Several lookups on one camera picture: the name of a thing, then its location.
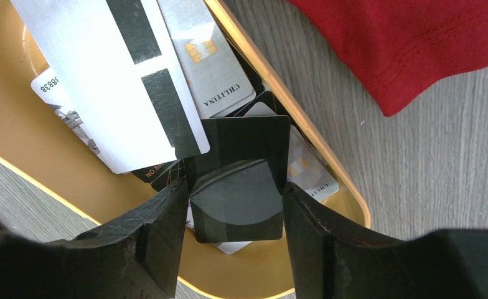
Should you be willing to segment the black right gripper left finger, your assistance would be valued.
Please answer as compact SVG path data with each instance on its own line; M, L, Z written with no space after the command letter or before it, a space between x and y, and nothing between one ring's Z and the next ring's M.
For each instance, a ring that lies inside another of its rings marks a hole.
M0 232L0 298L174 298L188 199L182 178L72 240Z

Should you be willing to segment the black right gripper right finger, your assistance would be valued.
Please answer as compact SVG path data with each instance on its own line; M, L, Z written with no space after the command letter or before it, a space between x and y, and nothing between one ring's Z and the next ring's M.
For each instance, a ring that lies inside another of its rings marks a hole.
M298 298L488 298L488 229L441 229L413 240L370 230L295 183L283 214Z

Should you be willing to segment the black card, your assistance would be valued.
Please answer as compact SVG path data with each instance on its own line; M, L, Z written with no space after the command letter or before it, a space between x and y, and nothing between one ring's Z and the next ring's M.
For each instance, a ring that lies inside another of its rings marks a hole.
M280 239L289 117L210 118L202 125L210 151L184 160L196 240Z

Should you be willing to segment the yellow oval tray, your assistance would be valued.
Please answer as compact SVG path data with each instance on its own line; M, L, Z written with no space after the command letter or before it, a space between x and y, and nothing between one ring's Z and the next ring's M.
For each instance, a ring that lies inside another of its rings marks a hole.
M325 157L339 181L325 205L371 225L367 204L330 146L310 120L257 43L273 39L270 14L251 2L254 13L241 18L230 1L210 1L237 45L250 56L279 99L295 114L304 134ZM114 174L32 91L31 81L46 67L14 6L0 1L0 164L72 211L77 220L101 224L140 205L154 190L131 174ZM294 292L285 239L253 242L233 255L184 236L178 289L204 298L280 298Z

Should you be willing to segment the white magnetic stripe card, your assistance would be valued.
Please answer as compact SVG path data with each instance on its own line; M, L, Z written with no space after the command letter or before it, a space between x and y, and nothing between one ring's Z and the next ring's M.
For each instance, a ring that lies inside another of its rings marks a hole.
M14 1L116 174L210 149L157 1Z

